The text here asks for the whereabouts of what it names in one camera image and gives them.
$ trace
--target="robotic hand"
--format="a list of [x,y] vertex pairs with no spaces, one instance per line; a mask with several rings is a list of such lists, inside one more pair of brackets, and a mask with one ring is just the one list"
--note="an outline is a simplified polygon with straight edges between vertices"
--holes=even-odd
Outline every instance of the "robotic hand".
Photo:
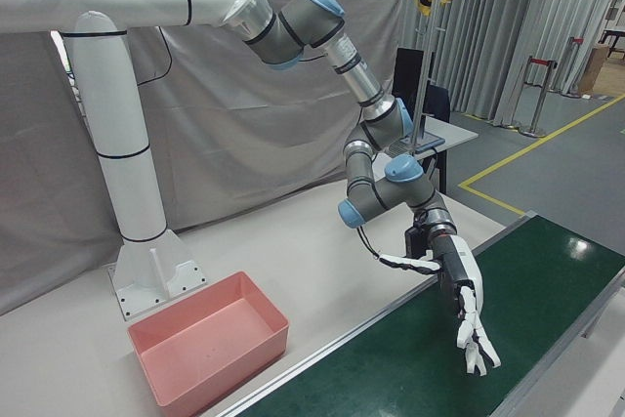
[[[414,252],[415,239],[406,233],[407,250]],[[483,305],[481,273],[467,242],[456,234],[437,236],[433,242],[431,261],[400,258],[381,254],[379,261],[396,269],[417,271],[423,275],[437,274],[440,288],[450,300],[451,307],[461,319],[456,345],[465,350],[467,373],[486,374],[486,363],[493,368],[501,360],[491,344],[479,314]]]
[[[394,158],[385,168],[385,177],[375,181],[375,154],[411,134],[413,123],[403,102],[385,92],[358,53],[344,30],[344,14],[336,0],[291,0],[279,14],[267,0],[253,0],[227,20],[227,27],[273,68],[295,65],[310,46],[323,51],[345,79],[361,107],[362,121],[343,149],[348,197],[339,204],[339,214],[348,227],[360,229],[402,202],[410,207],[415,216],[405,234],[406,258],[368,249],[387,266],[438,275],[443,293],[462,320],[456,344],[466,351],[467,371],[483,375],[485,360],[493,366],[501,362],[479,318],[483,292],[478,265],[456,234],[442,197],[411,155]],[[434,251],[434,259],[421,261],[428,248]]]

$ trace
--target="floor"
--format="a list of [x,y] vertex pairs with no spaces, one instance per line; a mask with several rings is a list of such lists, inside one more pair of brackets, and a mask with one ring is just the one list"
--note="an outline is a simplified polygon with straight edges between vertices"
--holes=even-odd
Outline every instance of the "floor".
[[[538,92],[523,91],[519,122],[530,121]],[[461,113],[451,122],[479,137],[449,152],[450,197],[503,225],[533,210],[625,253],[625,100],[549,94],[539,127],[564,130],[541,140]]]
[[[521,123],[530,121],[538,92],[523,91],[516,116]],[[540,140],[452,113],[453,124],[479,137],[449,152],[447,194],[503,225],[533,210],[625,254],[625,97],[620,98],[549,94],[539,121],[548,137]],[[624,417],[623,369],[625,289],[593,335],[578,338],[551,367],[519,415]]]

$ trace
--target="conveyor belt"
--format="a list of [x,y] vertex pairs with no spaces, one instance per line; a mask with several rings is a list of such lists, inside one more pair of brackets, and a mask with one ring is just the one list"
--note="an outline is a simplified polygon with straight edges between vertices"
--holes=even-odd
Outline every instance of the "conveyor belt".
[[481,317],[502,367],[482,378],[465,374],[458,321],[433,285],[239,415],[489,415],[605,295],[625,257],[536,216],[478,262]]

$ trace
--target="desk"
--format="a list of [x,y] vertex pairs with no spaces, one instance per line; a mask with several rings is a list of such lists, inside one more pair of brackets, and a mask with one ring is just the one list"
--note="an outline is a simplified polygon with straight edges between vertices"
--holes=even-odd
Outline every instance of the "desk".
[[619,288],[625,257],[538,216],[497,238],[478,249],[482,318],[503,363],[490,377],[456,366],[463,354],[445,338],[457,321],[438,313],[436,285],[420,286],[240,417],[514,415]]
[[[442,170],[439,173],[439,183],[438,189],[442,193],[446,193],[447,186],[447,177],[446,177],[446,158],[447,154],[445,153],[447,150],[454,146],[459,146],[464,142],[468,142],[472,139],[475,139],[478,134],[475,132],[468,131],[461,127],[454,126],[447,122],[439,121],[438,119],[434,119],[433,117],[426,116],[426,131],[434,134],[436,136],[442,137],[445,139],[444,144],[437,146],[438,158],[442,159],[443,165]],[[423,160],[428,158],[429,156],[434,155],[435,152],[432,149],[422,151],[421,153],[416,153],[415,157],[419,160]],[[385,153],[379,153],[375,161],[373,162],[373,174],[376,179],[382,178],[384,176],[384,167],[391,161],[391,158]]]
[[[337,182],[182,234],[209,282],[245,270],[291,322],[285,355],[204,416],[227,409],[426,279],[375,262],[336,214],[344,197],[345,182]],[[446,203],[472,248],[503,228]],[[378,249],[401,256],[411,224],[402,205],[367,224],[367,233]],[[160,417],[128,325],[105,268],[0,316],[0,415]]]
[[605,40],[609,36],[614,36],[614,41],[612,41],[612,45],[609,47],[609,53],[607,53],[608,57],[610,57],[610,55],[614,51],[616,51],[616,43],[618,43],[619,38],[622,38],[625,36],[625,29],[620,29],[620,28],[605,29],[604,34],[602,35],[602,39],[599,42],[601,44],[605,43]]

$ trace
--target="robotic arm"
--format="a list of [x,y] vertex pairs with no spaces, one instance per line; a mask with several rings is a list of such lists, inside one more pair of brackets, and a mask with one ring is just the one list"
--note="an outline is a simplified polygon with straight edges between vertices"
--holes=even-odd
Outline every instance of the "robotic arm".
[[[456,234],[441,196],[409,155],[395,158],[386,167],[385,177],[374,180],[373,156],[409,134],[412,122],[401,100],[385,93],[345,33],[345,12],[336,0],[291,0],[278,14],[268,0],[0,0],[0,5],[6,14],[0,22],[1,32],[56,29],[64,31],[70,43],[72,61],[80,69],[77,78],[88,104],[95,147],[102,159],[117,221],[126,234],[128,249],[134,253],[131,272],[131,264],[126,262],[124,254],[131,251],[120,252],[113,279],[117,292],[136,288],[137,284],[133,283],[136,278],[131,273],[139,271],[152,275],[144,278],[142,285],[150,288],[160,285],[164,295],[178,295],[180,292],[169,286],[174,275],[159,274],[157,281],[151,266],[157,264],[161,271],[166,268],[171,273],[188,264],[179,262],[187,259],[185,250],[174,249],[182,244],[180,240],[167,228],[162,230],[166,221],[139,94],[123,42],[126,29],[157,24],[223,26],[237,34],[264,63],[276,69],[297,63],[306,46],[320,48],[325,53],[336,73],[347,81],[363,116],[344,148],[348,198],[339,204],[343,221],[356,229],[401,202],[408,204],[414,220],[413,227],[406,232],[407,258],[377,253],[375,256],[394,268],[437,274],[454,311],[462,319],[457,344],[466,350],[468,371],[477,369],[484,374],[484,359],[494,366],[500,364],[479,320],[483,303],[479,268],[466,242]],[[99,56],[106,57],[115,67],[91,66],[93,57]],[[103,91],[103,83],[118,86]],[[124,183],[127,168],[133,168],[133,175],[140,175],[140,184]],[[136,187],[142,188],[141,193],[135,191]],[[154,240],[154,245],[167,248],[161,253],[182,254],[159,264],[146,250],[144,240]],[[434,251],[434,259],[419,260],[427,248]]]
[[[304,48],[320,48],[362,107],[362,122],[350,132],[344,156],[347,195],[339,204],[345,224],[357,229],[405,202],[414,213],[405,233],[406,258],[374,254],[392,268],[437,274],[441,289],[462,320],[457,347],[465,350],[467,372],[486,373],[485,360],[501,364],[479,319],[483,304],[481,274],[466,241],[456,234],[440,194],[410,155],[394,158],[385,177],[375,181],[372,161],[379,151],[409,135],[412,121],[399,99],[386,94],[344,31],[345,12],[336,0],[292,0],[276,14],[267,0],[253,0],[227,27],[264,63],[276,69],[294,65]],[[432,261],[422,261],[426,250]]]

